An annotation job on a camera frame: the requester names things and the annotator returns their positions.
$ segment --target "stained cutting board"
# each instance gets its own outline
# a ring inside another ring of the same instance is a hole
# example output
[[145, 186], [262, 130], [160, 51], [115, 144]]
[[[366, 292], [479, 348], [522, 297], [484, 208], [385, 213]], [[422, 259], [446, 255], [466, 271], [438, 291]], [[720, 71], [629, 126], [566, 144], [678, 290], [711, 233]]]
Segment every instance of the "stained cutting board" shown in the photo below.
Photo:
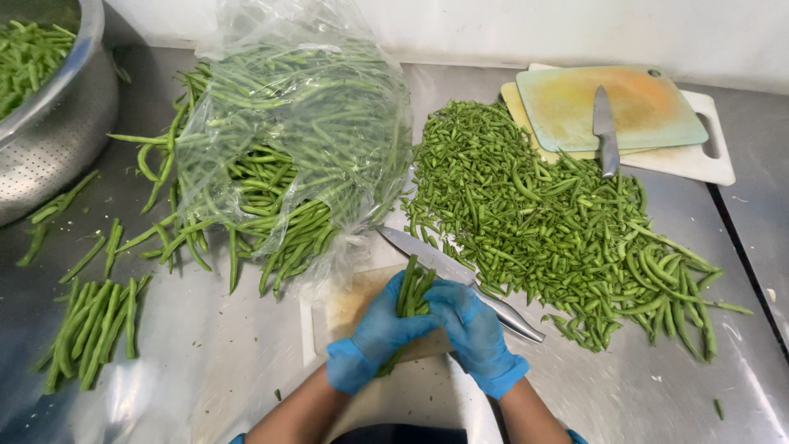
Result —
[[[529, 70], [556, 70], [561, 69], [555, 66], [541, 65], [532, 63]], [[715, 101], [712, 97], [697, 92], [681, 91], [694, 112], [703, 116], [707, 122], [709, 140], [705, 143], [707, 151], [715, 153], [717, 158], [710, 157], [705, 153], [702, 144], [684, 145], [669, 148], [631, 150], [623, 154], [620, 163], [631, 167], [640, 167], [648, 170], [661, 171], [664, 173], [687, 177], [689, 179], [712, 182], [719, 185], [731, 185], [735, 182], [734, 169], [731, 166], [728, 147], [724, 139], [723, 130], [720, 127], [718, 111], [715, 108]], [[526, 111], [518, 93], [518, 87], [514, 82], [506, 83], [501, 87], [501, 95], [507, 104], [513, 120], [518, 126], [525, 126], [531, 134], [529, 139], [532, 146], [537, 149], [550, 163], [554, 163], [559, 155], [545, 151], [540, 147], [539, 142], [533, 134], [531, 123], [526, 116]], [[594, 159], [595, 152], [570, 152], [568, 153], [576, 159]]]
[[[326, 329], [329, 342], [350, 337], [359, 324], [362, 315], [392, 276], [406, 264], [393, 265], [353, 275], [353, 284], [349, 292], [341, 293], [326, 302]], [[454, 350], [443, 329], [436, 329], [427, 335], [417, 338], [403, 352], [400, 362], [441, 355]]]
[[658, 66], [593, 66], [529, 70], [515, 76], [540, 145], [550, 151], [596, 151], [594, 93], [611, 100], [620, 150], [700, 144], [707, 131], [674, 82]]

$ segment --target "stainless steel colander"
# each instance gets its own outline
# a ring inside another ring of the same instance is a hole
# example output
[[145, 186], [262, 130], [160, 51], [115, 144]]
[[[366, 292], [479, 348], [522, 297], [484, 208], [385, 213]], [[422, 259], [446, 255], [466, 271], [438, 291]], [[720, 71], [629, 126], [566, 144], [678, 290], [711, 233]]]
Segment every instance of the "stainless steel colander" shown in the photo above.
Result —
[[77, 34], [63, 65], [0, 120], [0, 226], [53, 197], [99, 155], [118, 117], [118, 82], [101, 45], [101, 0], [4, 0], [0, 21]]

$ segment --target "blue nitrile glove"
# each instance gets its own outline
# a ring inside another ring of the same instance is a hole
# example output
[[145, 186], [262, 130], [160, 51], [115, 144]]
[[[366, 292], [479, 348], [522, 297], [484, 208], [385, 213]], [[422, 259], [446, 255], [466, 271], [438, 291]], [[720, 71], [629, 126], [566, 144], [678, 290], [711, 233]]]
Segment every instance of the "blue nitrile glove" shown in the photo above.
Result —
[[350, 339], [326, 347], [326, 377], [337, 390], [356, 394], [401, 345], [439, 327], [430, 314], [398, 318], [397, 295], [405, 274], [395, 274], [372, 300]]
[[424, 299], [447, 329], [460, 362], [486, 395], [501, 398], [529, 370], [523, 356], [507, 350], [495, 311], [471, 288], [452, 280], [436, 280]]

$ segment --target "pile of trimmed bean ends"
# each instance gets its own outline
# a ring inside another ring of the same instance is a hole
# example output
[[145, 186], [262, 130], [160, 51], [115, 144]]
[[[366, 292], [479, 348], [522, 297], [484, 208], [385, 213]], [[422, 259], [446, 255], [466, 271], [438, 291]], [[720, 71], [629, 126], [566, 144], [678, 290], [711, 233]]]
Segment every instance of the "pile of trimmed bean ends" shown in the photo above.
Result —
[[[562, 153], [540, 160], [503, 103], [451, 101], [428, 117], [415, 147], [418, 189], [403, 198], [414, 237], [436, 245], [425, 228], [453, 235], [444, 253], [471, 269], [493, 297], [526, 292], [570, 316], [553, 316], [568, 340], [599, 352], [629, 319], [655, 343], [679, 335], [698, 359], [716, 354], [701, 290], [723, 274], [684, 246], [651, 231], [647, 197], [638, 178], [600, 177], [592, 160]], [[701, 330], [703, 348], [686, 320]]]

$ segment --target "stainless steel handle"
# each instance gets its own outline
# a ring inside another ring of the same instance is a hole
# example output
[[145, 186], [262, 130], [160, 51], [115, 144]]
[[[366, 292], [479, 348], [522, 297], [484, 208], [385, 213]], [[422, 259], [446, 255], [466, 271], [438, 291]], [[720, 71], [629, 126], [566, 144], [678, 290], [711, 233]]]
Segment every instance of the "stainless steel handle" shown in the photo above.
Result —
[[616, 143], [616, 133], [609, 131], [598, 136], [600, 138], [600, 166], [603, 169], [603, 179], [610, 179], [619, 169], [619, 144]]
[[476, 292], [477, 296], [479, 296], [482, 302], [495, 311], [495, 315], [497, 318], [499, 318], [499, 322], [501, 322], [502, 325], [525, 337], [526, 339], [530, 339], [537, 343], [542, 344], [542, 341], [545, 340], [545, 335], [538, 332], [534, 329], [534, 327], [529, 325], [523, 316], [521, 316], [517, 310], [512, 308], [510, 304], [502, 301], [501, 299], [492, 298], [484, 294], [480, 291], [480, 288], [477, 286], [476, 282], [471, 284], [469, 287], [474, 290], [474, 292]]

